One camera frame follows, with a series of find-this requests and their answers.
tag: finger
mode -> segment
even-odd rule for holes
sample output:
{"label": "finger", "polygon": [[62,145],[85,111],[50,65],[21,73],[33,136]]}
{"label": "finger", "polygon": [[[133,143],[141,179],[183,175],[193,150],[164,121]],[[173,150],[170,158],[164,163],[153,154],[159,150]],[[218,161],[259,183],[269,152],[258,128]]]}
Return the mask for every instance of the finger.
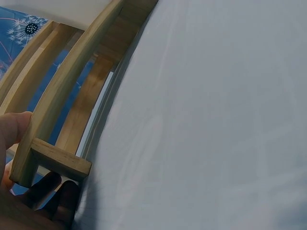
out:
{"label": "finger", "polygon": [[53,222],[61,229],[70,229],[79,201],[80,189],[73,181],[62,185],[59,206],[53,217]]}
{"label": "finger", "polygon": [[63,186],[59,188],[59,190],[54,194],[54,196],[45,204],[45,206],[42,209],[36,210],[35,212],[47,219],[51,219],[54,214],[56,213],[59,201],[61,198],[61,193],[63,190]]}
{"label": "finger", "polygon": [[0,116],[0,181],[3,179],[6,150],[20,141],[30,123],[31,115],[31,112],[24,112]]}
{"label": "finger", "polygon": [[61,184],[61,176],[49,172],[43,179],[17,197],[29,208],[36,209]]}
{"label": "finger", "polygon": [[10,174],[10,170],[11,170],[11,167],[12,167],[12,162],[13,161],[10,161],[9,163],[7,163],[5,165],[3,179],[2,179],[2,182],[4,183],[5,187],[8,190],[12,189],[13,186],[14,186],[14,182],[9,179],[9,174]]}

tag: white wall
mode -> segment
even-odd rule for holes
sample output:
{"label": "white wall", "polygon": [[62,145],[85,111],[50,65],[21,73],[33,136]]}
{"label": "white wall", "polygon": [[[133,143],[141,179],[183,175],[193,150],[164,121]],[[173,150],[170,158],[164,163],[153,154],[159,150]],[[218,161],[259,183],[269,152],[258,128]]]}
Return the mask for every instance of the white wall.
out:
{"label": "white wall", "polygon": [[111,0],[0,0],[0,6],[85,30]]}

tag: dandelion print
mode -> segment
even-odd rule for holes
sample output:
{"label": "dandelion print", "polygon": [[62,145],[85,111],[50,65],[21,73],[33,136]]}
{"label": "dandelion print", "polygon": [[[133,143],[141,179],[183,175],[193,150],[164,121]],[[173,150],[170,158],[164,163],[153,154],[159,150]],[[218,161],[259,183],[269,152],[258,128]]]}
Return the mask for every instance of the dandelion print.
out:
{"label": "dandelion print", "polygon": [[16,19],[7,34],[10,40],[25,47],[46,22],[47,20],[44,18],[26,15],[23,19]]}

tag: white mattress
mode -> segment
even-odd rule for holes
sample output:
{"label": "white mattress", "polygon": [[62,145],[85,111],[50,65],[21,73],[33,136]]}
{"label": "white mattress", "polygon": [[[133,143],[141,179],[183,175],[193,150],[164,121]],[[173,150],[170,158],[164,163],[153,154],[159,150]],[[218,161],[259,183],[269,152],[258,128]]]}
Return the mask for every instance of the white mattress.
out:
{"label": "white mattress", "polygon": [[111,0],[0,0],[0,6],[87,29]]}
{"label": "white mattress", "polygon": [[307,1],[160,0],[76,228],[307,227]]}

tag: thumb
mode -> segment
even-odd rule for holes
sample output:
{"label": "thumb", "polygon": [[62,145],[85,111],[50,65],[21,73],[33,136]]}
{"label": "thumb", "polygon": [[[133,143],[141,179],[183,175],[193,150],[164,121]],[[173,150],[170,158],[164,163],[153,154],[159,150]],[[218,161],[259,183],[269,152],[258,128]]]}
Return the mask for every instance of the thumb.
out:
{"label": "thumb", "polygon": [[0,181],[5,169],[6,150],[23,137],[30,123],[31,112],[0,116]]}

